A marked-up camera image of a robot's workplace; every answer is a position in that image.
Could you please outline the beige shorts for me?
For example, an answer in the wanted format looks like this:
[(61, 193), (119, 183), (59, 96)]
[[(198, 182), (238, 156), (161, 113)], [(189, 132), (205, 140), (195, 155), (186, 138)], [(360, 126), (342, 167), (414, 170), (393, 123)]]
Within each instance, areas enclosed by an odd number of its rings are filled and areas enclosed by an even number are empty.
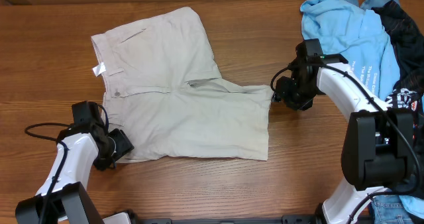
[(221, 76), (199, 15), (189, 7), (91, 38), (104, 66), (110, 127), (134, 148), (122, 163), (165, 156), (268, 159), (268, 85)]

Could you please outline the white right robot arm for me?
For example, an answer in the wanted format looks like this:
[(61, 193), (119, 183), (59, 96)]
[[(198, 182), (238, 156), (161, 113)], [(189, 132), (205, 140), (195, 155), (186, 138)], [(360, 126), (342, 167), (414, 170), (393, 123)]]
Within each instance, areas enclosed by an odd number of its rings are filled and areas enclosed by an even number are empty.
[(413, 150), (413, 115), (374, 96), (340, 54), (297, 56), (277, 72), (270, 86), (274, 100), (293, 110), (309, 109), (316, 95), (327, 95), (348, 121), (341, 167), (343, 179), (303, 223), (359, 223), (376, 196), (404, 196), (421, 185), (422, 169)]

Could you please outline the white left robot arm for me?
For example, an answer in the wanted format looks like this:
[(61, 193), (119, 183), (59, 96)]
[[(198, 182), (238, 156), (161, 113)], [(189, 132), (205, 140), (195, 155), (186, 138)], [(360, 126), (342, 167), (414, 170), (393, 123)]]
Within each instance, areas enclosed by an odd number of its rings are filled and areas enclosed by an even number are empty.
[(120, 129), (104, 133), (97, 127), (74, 127), (60, 132), (52, 169), (34, 197), (20, 201), (18, 223), (138, 223), (131, 210), (102, 217), (87, 194), (92, 166), (115, 168), (116, 161), (134, 149)]

